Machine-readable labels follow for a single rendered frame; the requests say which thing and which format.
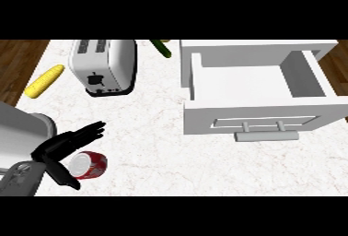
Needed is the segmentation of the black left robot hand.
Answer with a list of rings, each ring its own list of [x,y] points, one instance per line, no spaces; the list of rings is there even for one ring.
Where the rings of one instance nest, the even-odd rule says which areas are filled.
[[[104,125],[106,124],[98,121],[79,128],[75,132],[67,131],[53,136],[30,152],[32,160],[45,165],[45,172],[55,184],[69,186],[75,190],[79,189],[79,182],[61,166],[60,160],[103,137],[101,132],[104,131]]]

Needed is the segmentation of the white open drawer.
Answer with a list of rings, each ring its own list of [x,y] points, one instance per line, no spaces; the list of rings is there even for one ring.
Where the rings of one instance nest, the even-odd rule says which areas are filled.
[[[204,67],[191,54],[191,100],[324,97],[305,51],[291,51],[278,65]]]

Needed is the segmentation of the yellow corn cob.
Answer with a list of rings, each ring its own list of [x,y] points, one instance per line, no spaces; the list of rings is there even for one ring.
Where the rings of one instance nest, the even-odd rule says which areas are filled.
[[[35,79],[35,81],[27,85],[25,88],[25,95],[30,99],[36,99],[53,82],[57,80],[61,72],[63,72],[64,66],[63,65],[54,65]]]

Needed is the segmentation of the white silver toaster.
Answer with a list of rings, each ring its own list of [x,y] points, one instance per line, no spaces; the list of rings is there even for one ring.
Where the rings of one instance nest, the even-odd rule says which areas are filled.
[[[135,40],[75,40],[67,64],[91,97],[128,95],[137,74]]]

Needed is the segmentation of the green cucumber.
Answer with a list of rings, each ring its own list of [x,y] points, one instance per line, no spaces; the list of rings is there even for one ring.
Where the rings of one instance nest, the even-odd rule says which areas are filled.
[[[154,46],[156,50],[159,51],[159,53],[162,54],[162,56],[165,58],[171,57],[171,51],[166,49],[163,43],[160,42],[160,40],[148,40],[151,45]]]

